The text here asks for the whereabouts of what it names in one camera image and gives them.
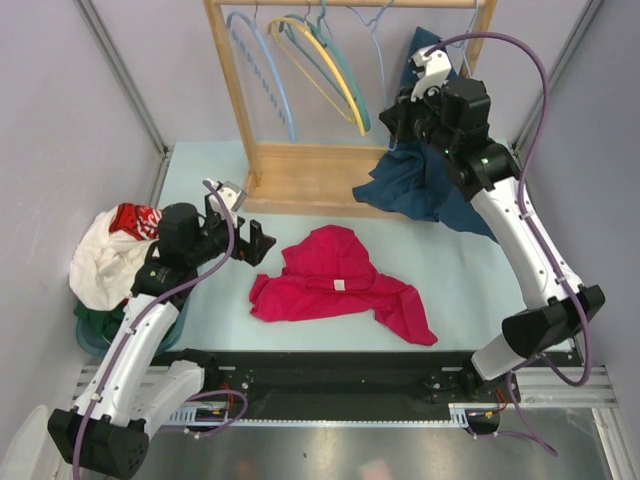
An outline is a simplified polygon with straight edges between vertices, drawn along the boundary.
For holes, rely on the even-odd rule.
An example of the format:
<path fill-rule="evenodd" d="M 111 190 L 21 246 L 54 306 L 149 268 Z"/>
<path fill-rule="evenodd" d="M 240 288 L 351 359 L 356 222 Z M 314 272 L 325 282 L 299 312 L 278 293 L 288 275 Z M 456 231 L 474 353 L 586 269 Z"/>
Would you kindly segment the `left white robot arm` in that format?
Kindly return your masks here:
<path fill-rule="evenodd" d="M 211 369 L 213 356 L 196 350 L 184 351 L 146 392 L 139 387 L 191 291 L 203 281 L 199 267 L 230 259 L 257 266 L 275 246 L 275 238 L 256 220 L 249 221 L 250 236 L 242 239 L 244 222 L 214 196 L 207 197 L 204 214 L 189 203 L 163 209 L 99 369 L 70 409 L 56 409 L 49 418 L 49 435 L 71 465 L 73 478 L 84 470 L 132 478 L 153 437 L 183 403 L 219 392 L 221 376 Z"/>

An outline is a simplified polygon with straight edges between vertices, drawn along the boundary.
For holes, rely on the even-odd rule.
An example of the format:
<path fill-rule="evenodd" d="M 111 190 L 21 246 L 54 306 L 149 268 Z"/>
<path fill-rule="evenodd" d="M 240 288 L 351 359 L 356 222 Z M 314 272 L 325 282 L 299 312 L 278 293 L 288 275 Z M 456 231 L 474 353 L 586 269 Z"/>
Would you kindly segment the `thin blue hanger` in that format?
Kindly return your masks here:
<path fill-rule="evenodd" d="M 374 68 L 373 64 L 362 68 L 362 75 L 359 80 L 363 80 L 365 84 L 365 99 L 367 101 L 369 118 L 373 136 L 376 141 L 383 145 L 386 149 L 395 149 L 395 142 L 386 130 L 385 126 L 378 119 L 378 114 L 388 106 L 388 90 L 385 77 L 385 65 L 379 42 L 376 37 L 380 19 L 384 12 L 394 4 L 393 0 L 386 1 L 377 13 L 366 20 L 365 17 L 354 7 L 348 6 L 347 9 L 354 12 L 363 28 L 371 38 L 372 45 L 377 55 L 378 67 Z"/>

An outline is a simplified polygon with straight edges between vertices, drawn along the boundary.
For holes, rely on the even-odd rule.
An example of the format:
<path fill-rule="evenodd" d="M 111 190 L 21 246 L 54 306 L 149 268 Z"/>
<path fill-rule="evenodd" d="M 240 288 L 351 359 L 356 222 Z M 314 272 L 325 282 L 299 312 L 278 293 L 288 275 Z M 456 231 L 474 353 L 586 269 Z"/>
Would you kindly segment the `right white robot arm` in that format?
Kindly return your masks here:
<path fill-rule="evenodd" d="M 546 233 L 509 149 L 489 135 L 490 97 L 483 82 L 456 77 L 426 88 L 406 86 L 379 118 L 399 142 L 421 141 L 442 154 L 453 183 L 486 222 L 518 281 L 525 308 L 476 351 L 461 376 L 463 393 L 484 401 L 497 378 L 548 348 L 585 332 L 605 303 L 586 286 Z"/>

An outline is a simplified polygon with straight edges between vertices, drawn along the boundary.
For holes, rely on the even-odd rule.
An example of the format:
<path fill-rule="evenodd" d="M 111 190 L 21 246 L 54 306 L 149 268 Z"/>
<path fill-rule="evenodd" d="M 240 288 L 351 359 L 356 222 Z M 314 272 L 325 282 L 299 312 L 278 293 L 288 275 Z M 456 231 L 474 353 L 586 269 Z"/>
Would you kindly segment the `pink t shirt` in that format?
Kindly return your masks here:
<path fill-rule="evenodd" d="M 379 272 L 349 228 L 326 225 L 282 251 L 277 277 L 259 274 L 249 293 L 250 314 L 264 322 L 299 322 L 371 311 L 404 341 L 433 346 L 418 290 Z"/>

